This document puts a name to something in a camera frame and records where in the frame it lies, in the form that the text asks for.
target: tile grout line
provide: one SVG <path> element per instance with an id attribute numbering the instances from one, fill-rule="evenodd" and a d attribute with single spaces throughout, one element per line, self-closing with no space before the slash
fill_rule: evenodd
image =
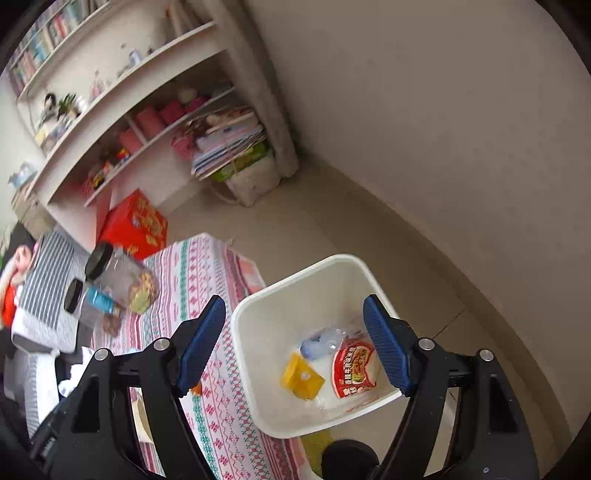
<path id="1" fill-rule="evenodd" d="M 458 313 L 458 314 L 457 314 L 457 315 L 456 315 L 454 318 L 452 318 L 452 320 L 451 320 L 451 321 L 450 321 L 450 322 L 449 322 L 447 325 L 445 325 L 445 327 L 443 327 L 441 330 L 439 330 L 439 331 L 438 331 L 438 332 L 435 334 L 435 336 L 433 337 L 433 339 L 436 339 L 436 338 L 437 338 L 437 335 L 441 334 L 441 333 L 442 333 L 442 332 L 443 332 L 443 331 L 444 331 L 444 330 L 445 330 L 447 327 L 449 327 L 449 326 L 450 326 L 450 325 L 451 325 L 453 322 L 455 322 L 455 321 L 457 320 L 457 318 L 458 318 L 458 317 L 459 317 L 459 316 L 460 316 L 462 313 L 464 313 L 466 310 L 467 310 L 467 308 L 466 308 L 466 307 L 462 308 L 462 310 L 460 310 L 460 313 Z"/>

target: jar with snacks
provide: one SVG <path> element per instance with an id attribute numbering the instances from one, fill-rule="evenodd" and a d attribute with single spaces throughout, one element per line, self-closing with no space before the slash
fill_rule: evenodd
<path id="1" fill-rule="evenodd" d="M 158 281 L 141 263 L 109 242 L 96 244 L 85 268 L 86 279 L 132 312 L 142 314 L 158 297 Z"/>
<path id="2" fill-rule="evenodd" d="M 94 285 L 74 278 L 66 291 L 64 310 L 94 329 L 100 326 L 113 337 L 119 335 L 123 308 Z"/>

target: small jar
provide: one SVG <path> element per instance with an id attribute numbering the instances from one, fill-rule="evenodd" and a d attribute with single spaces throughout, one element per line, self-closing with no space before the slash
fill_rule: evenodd
<path id="1" fill-rule="evenodd" d="M 123 315 L 121 305 L 79 278 L 74 278 L 66 291 L 64 310 L 92 329 L 100 326 L 113 337 L 119 335 Z"/>
<path id="2" fill-rule="evenodd" d="M 154 274 L 109 242 L 96 245 L 86 263 L 85 274 L 101 291 L 135 313 L 144 313 L 158 297 Z"/>

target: metal screw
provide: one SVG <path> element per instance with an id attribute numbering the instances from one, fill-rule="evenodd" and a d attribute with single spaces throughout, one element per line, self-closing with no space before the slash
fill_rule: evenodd
<path id="1" fill-rule="evenodd" d="M 490 362 L 494 359 L 494 355 L 490 350 L 480 350 L 480 358 L 482 358 L 485 362 Z"/>
<path id="2" fill-rule="evenodd" d="M 97 350 L 95 352 L 95 359 L 97 359 L 99 362 L 104 360 L 108 356 L 109 356 L 109 351 L 106 348 L 101 348 L 100 350 Z"/>
<path id="3" fill-rule="evenodd" d="M 159 338 L 154 342 L 154 348 L 161 352 L 162 350 L 166 350 L 170 346 L 170 340 L 167 338 Z"/>
<path id="4" fill-rule="evenodd" d="M 430 338 L 421 338 L 418 341 L 418 345 L 423 350 L 427 350 L 427 351 L 433 350 L 435 348 L 435 342 L 433 342 L 433 340 L 431 340 Z"/>

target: striped tablecloth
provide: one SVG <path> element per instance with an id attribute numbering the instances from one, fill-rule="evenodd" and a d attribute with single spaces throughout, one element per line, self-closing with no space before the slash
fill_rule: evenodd
<path id="1" fill-rule="evenodd" d="M 253 262 L 202 233 L 145 260 L 160 282 L 160 296 L 144 315 L 129 315 L 117 338 L 95 332 L 93 348 L 115 355 L 144 349 L 170 337 L 180 322 L 199 316 L 213 294 L 226 302 L 226 325 L 202 376 L 203 395 L 181 405 L 197 443 L 219 480 L 299 480 L 307 461 L 299 439 L 271 438 L 252 422 L 230 338 L 229 320 L 238 303 L 264 284 Z M 163 474 L 154 445 L 142 444 L 147 467 Z"/>

